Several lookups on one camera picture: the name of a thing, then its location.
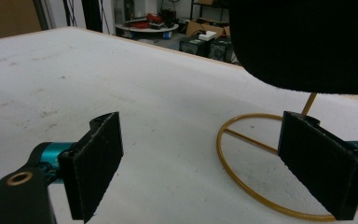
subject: black fabric object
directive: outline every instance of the black fabric object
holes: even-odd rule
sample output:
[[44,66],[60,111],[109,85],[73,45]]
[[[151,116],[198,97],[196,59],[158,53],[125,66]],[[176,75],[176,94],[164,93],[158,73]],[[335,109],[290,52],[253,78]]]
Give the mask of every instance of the black fabric object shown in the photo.
[[69,7],[68,7],[68,2],[66,0],[62,0],[63,2],[63,9],[65,10],[65,18],[66,18],[66,25],[70,26],[71,25],[71,19],[70,19],[70,12],[69,12]]
[[358,205],[358,148],[319,126],[319,120],[283,113],[278,155],[337,220],[352,220]]
[[36,16],[39,20],[40,29],[43,31],[48,30],[48,21],[46,20],[45,10],[43,9],[41,1],[34,0],[33,2]]
[[278,88],[358,93],[358,1],[230,0],[242,66]]
[[0,224],[3,223],[57,223],[40,168],[21,168],[0,180]]
[[100,3],[98,0],[82,0],[84,20],[88,30],[103,32]]
[[90,130],[58,157],[72,219],[87,223],[123,156],[118,112],[93,119]]

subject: floor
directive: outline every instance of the floor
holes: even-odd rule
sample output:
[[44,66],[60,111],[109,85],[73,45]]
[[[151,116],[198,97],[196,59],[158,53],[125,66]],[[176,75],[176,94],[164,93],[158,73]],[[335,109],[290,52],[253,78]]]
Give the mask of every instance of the floor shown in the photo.
[[[135,40],[144,42],[146,44],[152,44],[166,49],[179,50],[179,42],[181,39],[186,38],[186,35],[179,34],[177,32],[172,33],[171,39],[163,39],[162,34],[143,34],[137,33],[134,37]],[[345,95],[345,97],[358,101],[358,95]]]

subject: white tabletop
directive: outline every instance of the white tabletop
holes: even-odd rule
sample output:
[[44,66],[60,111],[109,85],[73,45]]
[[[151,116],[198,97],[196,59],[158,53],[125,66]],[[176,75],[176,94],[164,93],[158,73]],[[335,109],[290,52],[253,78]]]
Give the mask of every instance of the white tabletop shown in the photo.
[[[215,150],[228,119],[300,112],[307,98],[238,66],[76,28],[0,39],[0,178],[37,144],[77,141],[91,119],[119,111],[124,157],[90,223],[314,223],[256,202]],[[309,115],[338,137],[358,140],[358,102],[318,95]],[[279,127],[236,125],[273,146]],[[223,146],[234,170],[274,202],[325,213],[278,157],[230,136]],[[62,185],[49,192],[59,223],[81,223],[71,219]]]

